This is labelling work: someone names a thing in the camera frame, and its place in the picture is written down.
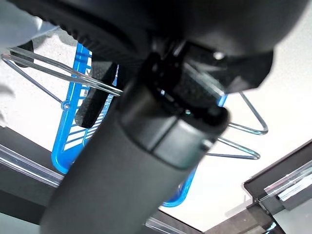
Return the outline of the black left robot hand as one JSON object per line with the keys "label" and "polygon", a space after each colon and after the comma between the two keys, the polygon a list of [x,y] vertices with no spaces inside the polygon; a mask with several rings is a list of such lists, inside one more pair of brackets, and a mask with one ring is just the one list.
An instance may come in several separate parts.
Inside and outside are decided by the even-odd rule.
{"label": "black left robot hand", "polygon": [[129,82],[70,167],[42,234],[136,234],[229,123],[223,94],[256,88],[306,0],[16,0]]}

